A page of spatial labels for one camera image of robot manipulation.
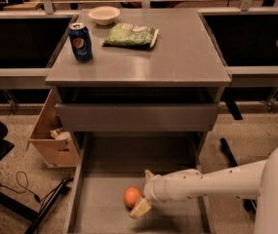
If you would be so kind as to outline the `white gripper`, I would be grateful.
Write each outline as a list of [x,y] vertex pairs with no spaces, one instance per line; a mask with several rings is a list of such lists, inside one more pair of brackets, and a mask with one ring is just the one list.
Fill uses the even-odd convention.
[[144,171],[144,197],[139,197],[130,211],[130,217],[138,219],[152,209],[151,203],[185,201],[202,195],[198,190],[202,174],[194,169],[182,170],[166,175],[155,175]]

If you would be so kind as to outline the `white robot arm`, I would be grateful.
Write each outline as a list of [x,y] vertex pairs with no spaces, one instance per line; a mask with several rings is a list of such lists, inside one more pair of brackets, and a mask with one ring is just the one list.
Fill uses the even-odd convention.
[[145,215],[157,203],[211,195],[255,199],[254,234],[278,234],[278,147],[265,160],[204,175],[195,169],[166,175],[146,171],[143,196],[130,217]]

